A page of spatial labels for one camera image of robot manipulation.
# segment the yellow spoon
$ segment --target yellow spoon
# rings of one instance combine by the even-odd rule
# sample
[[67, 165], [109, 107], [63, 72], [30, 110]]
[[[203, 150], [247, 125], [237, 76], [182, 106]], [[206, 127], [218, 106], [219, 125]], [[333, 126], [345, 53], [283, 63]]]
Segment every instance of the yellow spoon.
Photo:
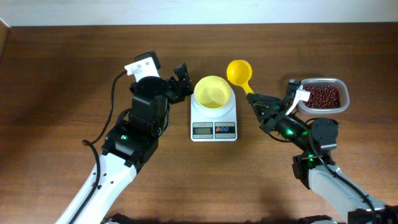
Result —
[[226, 76], [228, 81], [236, 86], [240, 86], [246, 92], [246, 94], [253, 93], [253, 90], [249, 86], [249, 80], [253, 70], [249, 62], [245, 60], [234, 60], [229, 63], [226, 69]]

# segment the robotic arm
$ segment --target robotic arm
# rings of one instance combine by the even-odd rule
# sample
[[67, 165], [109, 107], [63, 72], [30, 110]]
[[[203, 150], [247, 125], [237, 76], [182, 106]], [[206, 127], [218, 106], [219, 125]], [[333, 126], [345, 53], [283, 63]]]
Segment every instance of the robotic arm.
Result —
[[193, 93], [185, 63], [174, 69], [178, 80], [161, 79], [157, 73], [159, 68], [155, 52], [139, 55], [136, 62], [126, 66], [127, 74], [135, 74], [137, 81], [130, 86], [134, 94], [132, 106], [119, 115], [116, 125], [106, 135], [99, 156], [100, 172], [95, 165], [57, 224], [101, 223], [118, 195], [157, 149], [159, 137], [169, 124], [170, 105]]
[[[398, 223], [398, 207], [386, 205], [360, 189], [349, 180], [332, 160], [331, 151], [337, 148], [338, 123], [327, 118], [313, 118], [303, 122], [291, 115], [298, 100], [308, 100], [300, 81], [291, 80], [282, 100], [260, 94], [248, 94], [260, 129], [271, 135], [278, 132], [284, 139], [299, 147], [303, 153], [293, 157], [293, 171], [307, 189], [321, 195], [349, 224]], [[300, 223], [335, 223], [324, 215], [300, 219]]]

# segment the clear plastic container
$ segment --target clear plastic container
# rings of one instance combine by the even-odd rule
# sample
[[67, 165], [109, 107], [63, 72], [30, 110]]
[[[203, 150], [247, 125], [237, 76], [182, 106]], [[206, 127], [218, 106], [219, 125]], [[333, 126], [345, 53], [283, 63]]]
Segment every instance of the clear plastic container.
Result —
[[349, 95], [347, 86], [343, 83], [343, 81], [337, 78], [308, 78], [306, 80], [301, 81], [301, 85], [311, 85], [311, 86], [334, 86], [338, 90], [338, 94], [340, 97], [341, 108], [333, 108], [333, 109], [315, 109], [309, 108], [305, 106], [303, 101], [299, 101], [298, 110], [301, 113], [305, 114], [332, 114], [332, 113], [340, 113], [348, 108], [349, 105]]

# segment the wooden tabletop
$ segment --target wooden tabletop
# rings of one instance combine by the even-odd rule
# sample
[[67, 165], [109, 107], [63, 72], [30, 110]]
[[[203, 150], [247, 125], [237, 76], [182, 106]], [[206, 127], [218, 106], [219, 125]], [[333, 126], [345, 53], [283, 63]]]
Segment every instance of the wooden tabletop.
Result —
[[[0, 63], [1, 222], [57, 220], [94, 166], [81, 140], [100, 133], [113, 78], [149, 50], [157, 52], [162, 78], [186, 62], [193, 83], [225, 77], [230, 61], [245, 59], [254, 91], [277, 97], [291, 78], [343, 80], [351, 104], [327, 116], [340, 124], [333, 158], [368, 193], [398, 205], [396, 23], [15, 27]], [[115, 113], [130, 107], [132, 82], [118, 81]], [[238, 140], [192, 142], [190, 100], [172, 105], [159, 148], [108, 215], [201, 223], [324, 214], [341, 220], [295, 179], [292, 157], [301, 150], [263, 133], [242, 89], [233, 90]]]

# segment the white digital scale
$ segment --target white digital scale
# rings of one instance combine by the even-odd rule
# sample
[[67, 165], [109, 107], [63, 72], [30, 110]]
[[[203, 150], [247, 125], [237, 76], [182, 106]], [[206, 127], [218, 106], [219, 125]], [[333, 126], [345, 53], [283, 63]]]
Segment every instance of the white digital scale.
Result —
[[197, 102], [195, 94], [191, 95], [192, 141], [235, 141], [237, 138], [236, 100], [232, 88], [227, 104], [218, 109], [205, 108]]

